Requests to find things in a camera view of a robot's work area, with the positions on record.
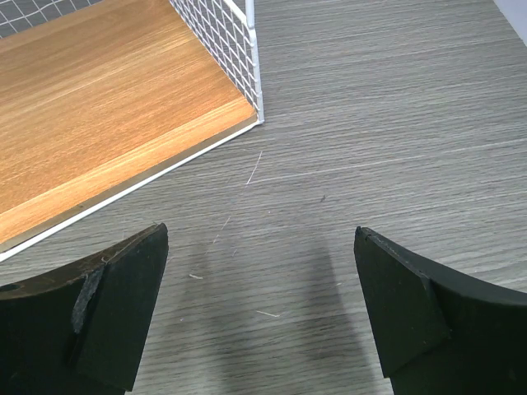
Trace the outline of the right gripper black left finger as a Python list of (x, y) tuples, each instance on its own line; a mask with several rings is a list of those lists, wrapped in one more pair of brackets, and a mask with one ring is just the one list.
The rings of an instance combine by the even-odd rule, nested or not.
[(168, 257), (165, 224), (1, 288), (3, 394), (133, 390)]

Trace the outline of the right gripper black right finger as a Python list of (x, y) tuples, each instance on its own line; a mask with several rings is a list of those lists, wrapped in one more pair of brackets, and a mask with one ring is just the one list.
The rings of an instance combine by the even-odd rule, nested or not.
[(396, 394), (524, 394), (526, 294), (359, 227), (354, 255), (384, 377)]

